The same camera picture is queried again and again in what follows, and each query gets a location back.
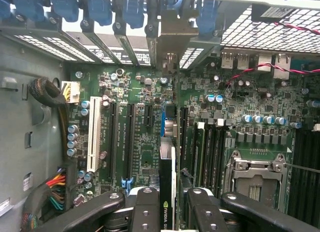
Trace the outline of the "open black PC case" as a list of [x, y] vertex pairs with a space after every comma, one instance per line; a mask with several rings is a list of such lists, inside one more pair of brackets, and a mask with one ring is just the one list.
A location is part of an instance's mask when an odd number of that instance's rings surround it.
[[[180, 70], [216, 61], [223, 50], [249, 55], [256, 65], [260, 54], [287, 54], [291, 63], [320, 64], [320, 0], [217, 0], [212, 35], [190, 39], [180, 58]], [[44, 20], [20, 14], [10, 0], [11, 15], [0, 19], [0, 232], [37, 232], [46, 222], [88, 202], [75, 205], [77, 163], [68, 150], [70, 103], [62, 95], [69, 81], [68, 64], [157, 67], [161, 12], [197, 10], [197, 0], [144, 0], [144, 23], [131, 29], [123, 19], [123, 0], [110, 0], [112, 24], [100, 26], [89, 17], [88, 0], [77, 0], [77, 22], [55, 13], [51, 0], [42, 0]], [[296, 9], [278, 23], [252, 22], [252, 4]], [[95, 232], [129, 232], [129, 217], [139, 189], [124, 194], [128, 212], [111, 215]], [[184, 194], [186, 228], [190, 209]], [[213, 203], [218, 199], [203, 188]]]

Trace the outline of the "installed dark RAM stick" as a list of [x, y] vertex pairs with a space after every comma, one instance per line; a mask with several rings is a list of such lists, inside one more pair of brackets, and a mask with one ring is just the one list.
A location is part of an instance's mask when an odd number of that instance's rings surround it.
[[194, 186], [200, 187], [203, 178], [204, 142], [205, 142], [205, 123], [196, 124], [195, 133], [195, 157], [194, 157]]

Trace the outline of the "silver network port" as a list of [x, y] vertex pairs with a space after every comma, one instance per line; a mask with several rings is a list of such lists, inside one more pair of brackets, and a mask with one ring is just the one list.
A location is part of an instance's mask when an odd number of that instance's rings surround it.
[[291, 57], [287, 54], [278, 54], [275, 57], [274, 65], [278, 68], [274, 69], [273, 78], [278, 80], [288, 80], [290, 76], [288, 70], [291, 67]]
[[259, 72], [270, 72], [270, 63], [272, 62], [272, 55], [260, 54], [258, 56], [258, 68]]

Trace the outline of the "long black expansion slot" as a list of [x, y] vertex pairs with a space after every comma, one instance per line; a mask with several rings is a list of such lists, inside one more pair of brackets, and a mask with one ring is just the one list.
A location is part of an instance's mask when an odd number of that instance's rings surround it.
[[134, 134], [136, 122], [136, 105], [128, 104], [126, 111], [125, 134], [125, 179], [131, 179], [133, 169]]
[[117, 129], [118, 129], [118, 106], [116, 102], [112, 102], [110, 106], [110, 119], [109, 119], [109, 150], [110, 156], [110, 177], [115, 178], [116, 172], [116, 152], [117, 152]]

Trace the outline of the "metal CPU socket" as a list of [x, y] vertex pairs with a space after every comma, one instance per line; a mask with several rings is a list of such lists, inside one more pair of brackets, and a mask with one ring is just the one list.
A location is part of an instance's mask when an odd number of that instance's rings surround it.
[[286, 212], [288, 169], [281, 152], [231, 149], [226, 157], [222, 194], [236, 192]]

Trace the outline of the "blue card retainer clip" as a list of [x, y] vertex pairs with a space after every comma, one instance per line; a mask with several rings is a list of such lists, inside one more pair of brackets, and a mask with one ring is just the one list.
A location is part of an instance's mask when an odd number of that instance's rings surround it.
[[197, 0], [196, 9], [198, 10], [199, 16], [196, 18], [196, 25], [200, 36], [213, 34], [219, 4], [220, 2], [217, 0]]
[[67, 22], [77, 22], [79, 18], [79, 6], [77, 0], [51, 0], [54, 12]]
[[11, 0], [0, 0], [0, 19], [11, 16]]
[[111, 0], [87, 0], [89, 17], [100, 26], [112, 24], [113, 14]]
[[144, 25], [144, 1], [145, 0], [123, 0], [123, 20], [131, 29], [140, 29]]
[[45, 19], [42, 0], [13, 0], [17, 11], [34, 22]]

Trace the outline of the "silver USB port block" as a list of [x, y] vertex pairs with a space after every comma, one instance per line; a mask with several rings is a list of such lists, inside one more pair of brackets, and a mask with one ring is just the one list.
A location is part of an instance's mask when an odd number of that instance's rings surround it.
[[245, 70], [249, 68], [250, 56], [235, 50], [223, 50], [220, 54], [222, 69]]

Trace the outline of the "blue expansion slot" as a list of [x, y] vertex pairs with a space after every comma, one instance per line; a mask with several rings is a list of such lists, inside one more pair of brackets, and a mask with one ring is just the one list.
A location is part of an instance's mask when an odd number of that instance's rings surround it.
[[161, 127], [160, 127], [160, 136], [165, 136], [165, 118], [166, 118], [166, 101], [163, 102], [161, 108]]

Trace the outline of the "short black expansion slot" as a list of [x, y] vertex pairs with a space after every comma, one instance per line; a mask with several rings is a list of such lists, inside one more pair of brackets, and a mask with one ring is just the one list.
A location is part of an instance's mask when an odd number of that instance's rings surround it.
[[154, 124], [153, 106], [146, 104], [144, 107], [144, 122], [145, 127], [152, 127]]

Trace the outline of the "white PCI expansion slot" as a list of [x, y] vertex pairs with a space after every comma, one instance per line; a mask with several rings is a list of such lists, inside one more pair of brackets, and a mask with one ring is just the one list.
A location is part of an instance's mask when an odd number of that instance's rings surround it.
[[87, 172], [96, 172], [100, 157], [101, 105], [102, 97], [90, 97], [88, 122]]

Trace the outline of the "green motherboard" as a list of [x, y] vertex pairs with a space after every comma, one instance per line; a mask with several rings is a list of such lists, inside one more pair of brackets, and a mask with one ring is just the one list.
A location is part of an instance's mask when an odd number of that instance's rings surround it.
[[[231, 149], [285, 154], [286, 214], [320, 229], [320, 64], [290, 64], [289, 79], [273, 78], [274, 69], [222, 69], [216, 61], [179, 73], [179, 106], [188, 107], [184, 167], [176, 176], [175, 226], [186, 228], [184, 194], [194, 186], [195, 138], [205, 123], [201, 186], [222, 195], [226, 158]], [[124, 194], [134, 187], [160, 188], [162, 104], [165, 129], [173, 122], [172, 81], [152, 68], [68, 64], [80, 83], [78, 104], [70, 104], [67, 154], [77, 163], [75, 205], [111, 189]], [[102, 97], [98, 170], [87, 172], [90, 97]], [[110, 177], [110, 110], [117, 103], [115, 178]], [[132, 177], [125, 179], [127, 105], [135, 104]], [[153, 106], [152, 127], [144, 126], [145, 105]]]

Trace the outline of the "white power connector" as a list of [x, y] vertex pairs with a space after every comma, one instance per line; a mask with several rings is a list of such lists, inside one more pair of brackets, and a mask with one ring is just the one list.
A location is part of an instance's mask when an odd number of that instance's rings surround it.
[[72, 81], [61, 82], [61, 92], [67, 103], [78, 104], [80, 101], [80, 83]]

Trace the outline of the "medium black expansion slot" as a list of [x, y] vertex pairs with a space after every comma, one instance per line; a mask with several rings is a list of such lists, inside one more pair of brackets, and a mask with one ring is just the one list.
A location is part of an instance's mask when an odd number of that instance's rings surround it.
[[188, 127], [188, 107], [180, 108], [180, 167], [185, 165], [185, 147]]

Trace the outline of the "black labelled module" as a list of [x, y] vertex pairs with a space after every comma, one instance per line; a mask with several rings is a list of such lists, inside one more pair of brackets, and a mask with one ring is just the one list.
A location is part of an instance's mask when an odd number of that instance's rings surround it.
[[251, 6], [251, 21], [258, 23], [278, 23], [282, 19], [292, 14], [293, 8], [271, 7], [262, 4], [252, 4]]

